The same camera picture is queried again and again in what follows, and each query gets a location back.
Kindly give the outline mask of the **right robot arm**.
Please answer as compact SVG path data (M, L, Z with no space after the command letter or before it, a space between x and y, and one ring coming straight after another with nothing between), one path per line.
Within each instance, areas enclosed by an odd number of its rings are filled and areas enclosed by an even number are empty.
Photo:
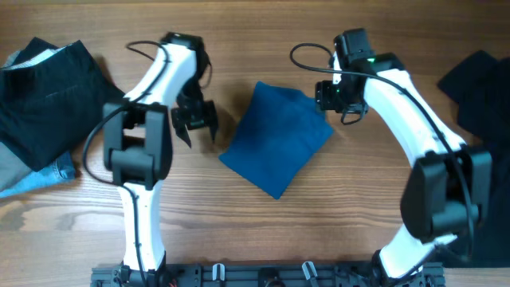
M374 258L374 284L402 284L424 273L424 264L459 236L472 237L487 217L491 155L469 147L434 113L393 54L376 54L364 29L334 40L327 70L316 84L316 107L361 120L373 109L410 163L403 191L402 227Z

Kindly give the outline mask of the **blue polo shirt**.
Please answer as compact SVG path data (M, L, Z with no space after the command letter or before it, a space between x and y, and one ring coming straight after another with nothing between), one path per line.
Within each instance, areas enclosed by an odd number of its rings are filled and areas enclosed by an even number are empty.
M279 199L333 129L300 90L257 82L249 107L219 159Z

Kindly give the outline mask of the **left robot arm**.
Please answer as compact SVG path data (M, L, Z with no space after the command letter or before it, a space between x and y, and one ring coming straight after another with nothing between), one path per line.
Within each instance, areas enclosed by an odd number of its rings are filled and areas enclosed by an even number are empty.
M218 130L214 102L199 84L210 59L201 37L167 33L143 79L124 98L104 106L104 166L120 193L126 251L111 271L94 269L93 286L173 286L166 267L159 200L171 169L176 135Z

